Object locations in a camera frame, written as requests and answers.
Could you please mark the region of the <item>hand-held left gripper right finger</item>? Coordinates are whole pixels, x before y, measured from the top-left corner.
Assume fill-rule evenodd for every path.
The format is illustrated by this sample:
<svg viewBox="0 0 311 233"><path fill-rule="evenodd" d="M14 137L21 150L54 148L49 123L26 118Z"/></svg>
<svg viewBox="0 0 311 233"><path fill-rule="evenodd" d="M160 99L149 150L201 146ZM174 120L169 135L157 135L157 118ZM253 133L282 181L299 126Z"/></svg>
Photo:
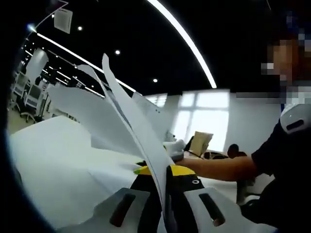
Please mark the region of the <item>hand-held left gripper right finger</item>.
<svg viewBox="0 0 311 233"><path fill-rule="evenodd" d="M165 228L169 233L274 233L246 219L239 206L213 187L205 188L189 168L167 168Z"/></svg>

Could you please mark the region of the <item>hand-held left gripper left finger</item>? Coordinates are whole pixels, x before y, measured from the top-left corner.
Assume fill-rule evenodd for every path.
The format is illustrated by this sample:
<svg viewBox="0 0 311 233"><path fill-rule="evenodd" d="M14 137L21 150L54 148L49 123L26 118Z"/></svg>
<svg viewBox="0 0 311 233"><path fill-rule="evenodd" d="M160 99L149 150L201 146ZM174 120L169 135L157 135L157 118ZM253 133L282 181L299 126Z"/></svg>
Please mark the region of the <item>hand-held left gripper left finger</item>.
<svg viewBox="0 0 311 233"><path fill-rule="evenodd" d="M138 175L130 188L121 188L94 207L93 215L58 233L156 233L161 205L150 174Z"/></svg>

